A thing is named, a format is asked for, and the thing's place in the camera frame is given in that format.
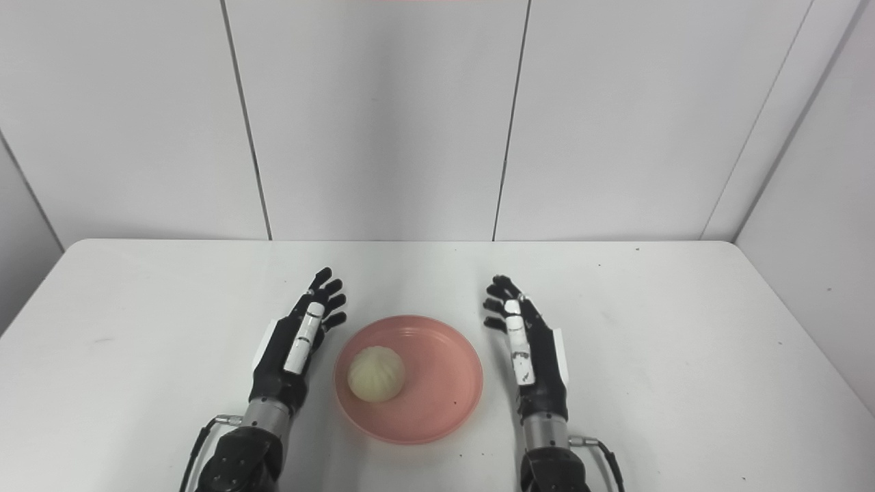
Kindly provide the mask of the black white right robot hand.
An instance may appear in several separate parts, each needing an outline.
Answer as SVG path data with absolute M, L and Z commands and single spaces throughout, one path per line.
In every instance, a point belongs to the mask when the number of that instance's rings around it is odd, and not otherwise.
M 549 328 L 543 314 L 510 277 L 493 276 L 483 308 L 483 324 L 503 333 L 510 346 L 517 384 L 520 420 L 543 413 L 568 420 L 567 367 L 560 332 Z

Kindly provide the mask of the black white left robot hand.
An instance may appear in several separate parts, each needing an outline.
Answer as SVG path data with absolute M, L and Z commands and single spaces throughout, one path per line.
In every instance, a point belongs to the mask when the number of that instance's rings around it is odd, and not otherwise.
M 328 332 L 347 320 L 346 312 L 340 310 L 347 301 L 340 292 L 342 286 L 331 268 L 322 268 L 288 315 L 275 322 L 253 371 L 250 402 L 275 400 L 293 415 L 302 408 L 310 358 Z

